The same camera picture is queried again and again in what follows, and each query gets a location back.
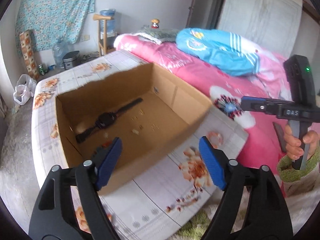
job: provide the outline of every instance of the white plastic bag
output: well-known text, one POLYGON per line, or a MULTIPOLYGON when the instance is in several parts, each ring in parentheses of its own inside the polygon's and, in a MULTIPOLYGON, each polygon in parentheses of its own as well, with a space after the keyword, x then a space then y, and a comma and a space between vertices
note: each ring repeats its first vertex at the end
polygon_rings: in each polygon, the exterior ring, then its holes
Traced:
POLYGON ((13 93, 13 99, 20 106, 23 106, 30 97, 35 95, 37 83, 29 75, 21 75, 17 82, 15 92, 13 93))

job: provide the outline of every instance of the patterned pillow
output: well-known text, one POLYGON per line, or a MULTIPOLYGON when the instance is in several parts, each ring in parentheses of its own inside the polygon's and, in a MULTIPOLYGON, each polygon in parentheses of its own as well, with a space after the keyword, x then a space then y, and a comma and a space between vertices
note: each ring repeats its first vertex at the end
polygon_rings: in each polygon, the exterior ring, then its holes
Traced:
POLYGON ((132 33, 133 36, 141 36, 154 41, 160 45, 162 42, 175 42, 179 30, 177 29, 152 29, 143 28, 142 30, 132 33))

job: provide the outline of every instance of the blue gripper pad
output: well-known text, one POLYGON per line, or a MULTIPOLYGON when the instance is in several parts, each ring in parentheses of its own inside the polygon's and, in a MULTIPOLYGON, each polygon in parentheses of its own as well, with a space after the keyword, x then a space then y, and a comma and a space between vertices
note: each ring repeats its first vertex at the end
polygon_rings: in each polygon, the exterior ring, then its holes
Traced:
POLYGON ((118 162, 121 152, 122 152, 122 141, 120 138, 118 138, 114 143, 113 147, 109 150, 109 153, 107 154, 103 163, 98 168, 98 174, 97 174, 98 179, 95 184, 98 191, 102 187, 108 184, 108 181, 111 177, 111 173, 115 169, 115 166, 118 162))
POLYGON ((225 173, 223 167, 220 165, 218 159, 214 156, 214 149, 206 137, 202 137, 199 141, 199 152, 207 167, 211 179, 219 189, 225 190, 227 183, 225 180, 225 173))

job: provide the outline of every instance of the white wall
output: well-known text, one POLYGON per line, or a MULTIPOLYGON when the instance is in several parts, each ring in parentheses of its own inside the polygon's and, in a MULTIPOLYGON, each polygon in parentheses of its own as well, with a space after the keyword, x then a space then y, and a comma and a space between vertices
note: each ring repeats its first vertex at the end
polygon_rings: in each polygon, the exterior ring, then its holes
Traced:
MULTIPOLYGON (((130 33, 139 30, 143 25, 150 25, 153 18, 160 19, 160 28, 183 29, 188 18, 188 7, 191 0, 96 0, 95 11, 115 8, 117 11, 117 31, 130 33)), ((81 54, 97 51, 97 22, 87 16, 81 34, 89 34, 90 40, 70 45, 70 50, 79 50, 81 54)), ((39 63, 54 64, 51 50, 35 53, 39 63)))
POLYGON ((291 55, 302 55, 307 57, 309 62, 312 62, 318 43, 319 32, 319 23, 303 11, 298 36, 291 55))
POLYGON ((316 94, 320 90, 320 35, 318 37, 318 43, 316 46, 316 51, 311 62, 311 71, 313 75, 313 81, 315 83, 316 94))
POLYGON ((8 107, 14 105, 13 92, 27 69, 21 63, 15 44, 15 10, 20 0, 12 0, 0 21, 0 93, 8 107))

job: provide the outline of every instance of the doorway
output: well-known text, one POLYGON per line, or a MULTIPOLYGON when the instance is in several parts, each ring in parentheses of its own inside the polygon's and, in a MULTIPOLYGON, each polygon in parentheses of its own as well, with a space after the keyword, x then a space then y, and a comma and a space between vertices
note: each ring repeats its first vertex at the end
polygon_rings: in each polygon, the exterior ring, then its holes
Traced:
POLYGON ((215 29, 225 0, 193 0, 187 27, 215 29))

